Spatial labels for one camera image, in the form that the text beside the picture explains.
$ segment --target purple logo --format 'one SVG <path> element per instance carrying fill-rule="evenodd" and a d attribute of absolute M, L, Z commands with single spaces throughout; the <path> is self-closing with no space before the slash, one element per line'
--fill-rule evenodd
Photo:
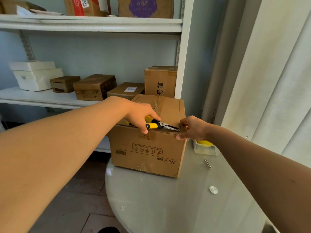
<path fill-rule="evenodd" d="M 157 11 L 158 5 L 156 0 L 131 0 L 128 8 L 136 17 L 149 18 Z"/>

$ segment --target pliers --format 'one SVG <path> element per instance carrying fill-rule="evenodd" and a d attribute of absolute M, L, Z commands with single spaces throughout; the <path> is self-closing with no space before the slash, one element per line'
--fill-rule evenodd
<path fill-rule="evenodd" d="M 166 128 L 169 130 L 173 130 L 173 131 L 180 131 L 177 127 L 171 126 L 167 123 L 162 123 L 161 121 L 155 120 L 152 117 L 150 117 L 149 115 L 147 115 L 145 117 L 145 121 L 146 121 L 146 128 L 147 129 L 153 129 L 153 128 Z M 129 123 L 128 121 L 126 121 L 126 123 L 130 126 L 135 127 L 135 125 Z"/>

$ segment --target hand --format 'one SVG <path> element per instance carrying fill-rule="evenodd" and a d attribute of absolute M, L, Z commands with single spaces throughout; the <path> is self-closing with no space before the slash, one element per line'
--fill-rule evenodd
<path fill-rule="evenodd" d="M 136 127 L 138 127 L 140 131 L 144 134 L 148 133 L 145 121 L 145 117 L 147 115 L 156 120 L 161 120 L 161 118 L 156 114 L 156 112 L 154 112 L 151 105 L 149 104 L 136 103 L 131 101 L 129 108 L 130 111 L 124 118 L 130 123 L 134 124 Z"/>
<path fill-rule="evenodd" d="M 193 140 L 206 140 L 207 139 L 207 132 L 209 130 L 209 124 L 204 122 L 203 120 L 195 117 L 189 116 L 180 121 L 184 126 L 187 127 L 187 132 L 180 133 L 176 136 L 177 140 L 183 139 L 193 139 Z"/>

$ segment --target styrofoam box lid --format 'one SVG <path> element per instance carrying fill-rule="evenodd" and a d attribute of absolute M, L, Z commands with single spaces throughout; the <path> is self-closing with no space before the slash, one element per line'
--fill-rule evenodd
<path fill-rule="evenodd" d="M 29 61 L 29 62 L 10 62 L 11 70 L 36 71 L 55 69 L 53 61 Z"/>

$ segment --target yellow plier handle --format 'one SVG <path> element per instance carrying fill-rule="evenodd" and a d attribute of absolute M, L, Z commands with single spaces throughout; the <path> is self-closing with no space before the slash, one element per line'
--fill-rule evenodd
<path fill-rule="evenodd" d="M 162 128 L 162 126 L 161 126 L 159 123 L 157 123 L 157 120 L 153 119 L 153 118 L 150 117 L 150 116 L 146 116 L 146 117 L 145 117 L 145 121 L 147 122 L 147 123 L 146 123 L 146 128 L 147 128 L 147 129 Z M 127 123 L 128 125 L 130 125 L 130 126 L 135 127 L 135 125 L 129 123 L 128 121 L 126 121 L 126 123 Z"/>

